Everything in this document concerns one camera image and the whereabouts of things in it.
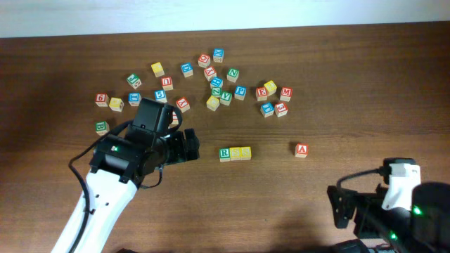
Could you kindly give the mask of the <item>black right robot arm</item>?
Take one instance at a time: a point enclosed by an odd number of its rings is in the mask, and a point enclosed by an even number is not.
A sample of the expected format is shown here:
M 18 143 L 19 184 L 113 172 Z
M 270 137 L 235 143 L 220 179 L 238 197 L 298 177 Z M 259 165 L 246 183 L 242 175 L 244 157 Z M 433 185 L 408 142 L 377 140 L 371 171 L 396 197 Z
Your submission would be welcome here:
M 328 186 L 335 227 L 345 229 L 355 223 L 354 235 L 359 239 L 382 239 L 397 252 L 449 251 L 449 185 L 430 182 L 416 186 L 409 197 L 412 208 L 381 207 L 387 189 L 374 193 L 358 193 Z

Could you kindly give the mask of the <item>yellow S block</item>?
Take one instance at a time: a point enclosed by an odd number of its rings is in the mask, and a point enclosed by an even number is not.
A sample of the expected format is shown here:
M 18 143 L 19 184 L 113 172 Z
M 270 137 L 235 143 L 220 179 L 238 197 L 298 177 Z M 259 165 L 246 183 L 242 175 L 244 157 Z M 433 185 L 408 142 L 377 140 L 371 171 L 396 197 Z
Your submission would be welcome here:
M 241 158 L 240 147 L 229 148 L 229 151 L 230 151 L 230 159 L 231 159 L 231 161 L 240 160 L 240 158 Z
M 252 158 L 252 151 L 250 146 L 240 147 L 240 159 L 250 160 Z

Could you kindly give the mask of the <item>green R block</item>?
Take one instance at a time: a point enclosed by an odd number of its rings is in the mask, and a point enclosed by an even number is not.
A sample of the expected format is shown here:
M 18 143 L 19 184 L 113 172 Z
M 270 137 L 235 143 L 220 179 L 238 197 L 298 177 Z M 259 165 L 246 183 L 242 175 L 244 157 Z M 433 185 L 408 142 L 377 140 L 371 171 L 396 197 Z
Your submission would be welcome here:
M 229 162 L 231 160 L 230 150 L 229 148 L 221 148 L 219 150 L 219 161 L 220 162 Z

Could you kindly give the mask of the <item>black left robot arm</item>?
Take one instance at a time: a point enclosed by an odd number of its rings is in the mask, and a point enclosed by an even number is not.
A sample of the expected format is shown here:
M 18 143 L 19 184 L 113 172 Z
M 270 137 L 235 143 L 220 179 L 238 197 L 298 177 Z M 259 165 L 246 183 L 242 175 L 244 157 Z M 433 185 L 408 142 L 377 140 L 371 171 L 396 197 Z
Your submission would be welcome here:
M 60 234 L 54 252 L 101 252 L 110 233 L 144 178 L 166 166 L 199 158 L 200 142 L 193 129 L 180 131 L 189 108 L 180 98 L 175 105 L 144 98 L 136 116 L 100 136 L 87 149 L 93 157 L 86 177 L 77 177 L 82 194 Z

